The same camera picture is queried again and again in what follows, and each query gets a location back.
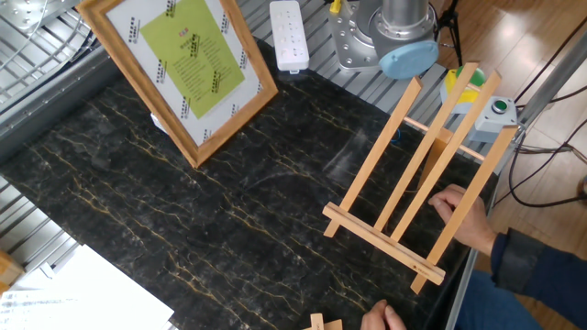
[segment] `wooden piece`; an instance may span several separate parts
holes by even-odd
[[[369,175],[371,175],[371,172],[375,168],[375,164],[377,164],[377,161],[382,156],[387,146],[389,146],[393,135],[397,131],[397,128],[400,126],[400,124],[402,124],[402,120],[404,119],[405,115],[407,115],[407,112],[410,110],[410,107],[414,103],[417,96],[420,94],[421,90],[422,82],[419,78],[414,77],[407,86],[404,96],[402,96],[400,102],[393,110],[389,120],[387,120],[387,124],[385,124],[382,133],[379,135],[379,137],[377,137],[377,140],[369,152],[367,159],[365,159],[362,166],[360,167],[359,173],[357,173],[357,176],[350,185],[350,188],[343,198],[342,203],[340,203],[340,208],[348,211],[355,202],[355,199],[357,199],[360,190],[363,188],[365,182],[367,179],[369,179]],[[332,237],[336,234],[337,230],[338,224],[331,221],[327,230],[324,232],[324,236]]]
[[[312,324],[312,330],[324,330],[324,320],[321,313],[311,314],[310,323]]]
[[[475,177],[473,177],[469,188],[467,188],[467,191],[464,193],[462,200],[455,209],[450,220],[447,222],[447,225],[440,234],[436,244],[432,247],[428,258],[426,258],[426,260],[428,260],[430,263],[436,265],[440,260],[440,257],[442,257],[442,254],[449,246],[450,240],[452,240],[452,238],[457,233],[460,224],[462,224],[465,216],[467,216],[467,213],[470,211],[473,204],[475,203],[475,200],[481,193],[483,186],[485,186],[485,183],[492,175],[495,166],[497,166],[497,163],[499,163],[503,154],[512,142],[517,129],[518,126],[506,126],[500,132],[499,136],[493,143],[492,148],[487,154],[487,160],[484,161],[481,167],[477,170],[477,173],[475,174]],[[415,293],[420,293],[420,290],[422,290],[425,282],[426,278],[424,276],[417,275],[414,282],[412,283],[412,290]]]
[[[472,83],[469,82],[469,84],[467,84],[467,88],[471,88],[473,91],[475,92],[480,92],[481,91],[481,87],[474,85]]]
[[[324,324],[324,330],[342,330],[342,320],[332,321]]]
[[[428,126],[421,124],[417,121],[415,121],[414,119],[410,118],[410,117],[406,117],[404,118],[404,121],[410,125],[412,125],[413,127],[422,129],[423,131],[427,132],[428,131]],[[452,137],[452,132],[447,130],[446,128],[442,127],[442,129],[440,129],[440,133],[438,134],[437,138],[440,138],[441,140],[445,141],[446,143],[449,143],[450,138]],[[474,158],[476,158],[477,160],[480,161],[484,161],[485,157],[480,154],[479,152],[474,151],[471,148],[465,147],[463,145],[459,146],[459,149],[461,149],[462,151],[470,154],[471,156],[473,156]]]
[[[370,225],[365,224],[357,217],[349,214],[335,204],[328,203],[322,214],[326,215],[331,220],[336,221],[339,225],[344,226],[358,237],[373,244],[376,248],[400,261],[418,274],[421,274],[429,281],[432,281],[435,284],[440,284],[444,279],[444,270],[432,265],[407,247],[392,241],[380,231],[375,230]]]
[[[106,13],[123,1],[86,0],[76,8],[148,109],[159,119],[175,145],[193,167],[198,167],[277,94],[277,86],[237,3],[235,0],[220,0],[263,89],[198,148],[107,18]]]
[[[424,169],[422,170],[422,175],[420,176],[420,181],[418,182],[418,189],[422,187],[422,184],[430,174],[430,171],[434,168],[434,165],[437,163],[438,158],[442,155],[442,151],[444,148],[447,147],[447,142],[440,138],[436,138],[434,143],[432,144],[432,148],[428,153],[428,157],[426,158],[426,164],[424,164]]]
[[[436,162],[434,168],[427,176],[426,180],[424,181],[424,184],[422,184],[422,187],[418,190],[418,193],[415,195],[414,200],[410,203],[410,206],[408,206],[407,210],[404,213],[404,216],[402,217],[402,220],[400,220],[399,224],[394,229],[391,236],[392,240],[400,240],[400,238],[405,232],[405,229],[410,225],[412,219],[414,219],[415,214],[420,209],[420,206],[422,206],[422,203],[428,197],[428,194],[438,181],[438,178],[440,178],[440,175],[442,174],[444,169],[446,169],[446,167],[449,165],[449,162],[454,156],[457,149],[459,148],[459,145],[465,139],[467,134],[469,134],[469,131],[475,124],[477,117],[489,102],[489,99],[492,97],[493,92],[495,92],[495,89],[497,89],[497,86],[499,86],[501,80],[502,78],[499,75],[499,73],[497,73],[497,71],[494,71],[492,75],[489,77],[489,79],[483,86],[483,89],[479,93],[479,96],[477,96],[477,99],[471,106],[471,109],[465,115],[465,118],[460,123],[459,128],[457,128],[457,131],[450,139],[446,148],[442,152],[442,155],[440,155],[440,158]]]
[[[8,256],[4,251],[0,251],[0,295],[2,295],[2,292],[8,291],[10,286],[24,273],[25,271],[12,257]]]
[[[375,223],[375,229],[382,231],[387,222],[389,221],[389,217],[392,215],[395,206],[399,203],[400,198],[404,195],[405,189],[407,188],[408,184],[414,177],[414,174],[417,172],[422,160],[428,153],[428,150],[432,146],[435,138],[438,136],[441,128],[444,126],[445,122],[449,118],[450,112],[452,109],[457,105],[457,102],[460,98],[460,95],[467,87],[467,84],[471,80],[471,77],[475,73],[475,70],[479,67],[478,63],[467,63],[465,64],[462,72],[455,83],[454,88],[450,91],[449,97],[444,102],[444,104],[438,110],[437,116],[432,122],[432,125],[424,135],[422,142],[418,146],[418,149],[415,151],[414,156],[410,159],[407,168],[402,174],[400,181],[397,182],[395,188],[393,189],[392,195],[390,196],[389,200],[383,207],[377,222]]]

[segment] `blue cap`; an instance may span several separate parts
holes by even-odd
[[[409,79],[428,70],[438,60],[435,41],[418,41],[388,52],[379,61],[383,73],[392,79]]]

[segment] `black marble table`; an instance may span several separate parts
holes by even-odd
[[[272,48],[260,47],[276,72]],[[300,329],[310,313],[359,329],[380,299],[408,329],[441,327],[435,314],[450,303],[448,283],[468,249],[452,242],[439,262],[445,283],[428,283],[418,296],[409,288],[415,273],[404,265],[344,228],[334,238],[322,235],[322,208],[341,201],[388,115],[314,72],[274,78],[279,94],[199,169],[152,124],[121,78],[24,146],[0,173],[167,303],[182,330]],[[354,215],[374,223],[421,138],[401,127]],[[467,185],[477,168],[455,158],[435,191]],[[485,201],[495,184],[493,177]],[[391,227],[413,195],[400,202]],[[442,227],[425,205],[402,243],[425,256]]]

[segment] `blue sleeve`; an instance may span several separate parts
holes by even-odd
[[[492,272],[497,287],[535,298],[587,329],[587,261],[510,229],[495,239]]]

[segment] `human hand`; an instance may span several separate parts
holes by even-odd
[[[371,311],[363,315],[360,330],[385,330],[385,325],[390,330],[405,330],[400,315],[385,300],[382,300],[375,303]]]
[[[451,184],[442,192],[432,196],[428,203],[433,205],[445,224],[452,217],[453,210],[459,205],[465,189]],[[475,248],[486,256],[491,256],[493,243],[497,234],[489,227],[485,215],[485,205],[481,198],[477,200],[463,220],[455,238],[471,248]]]

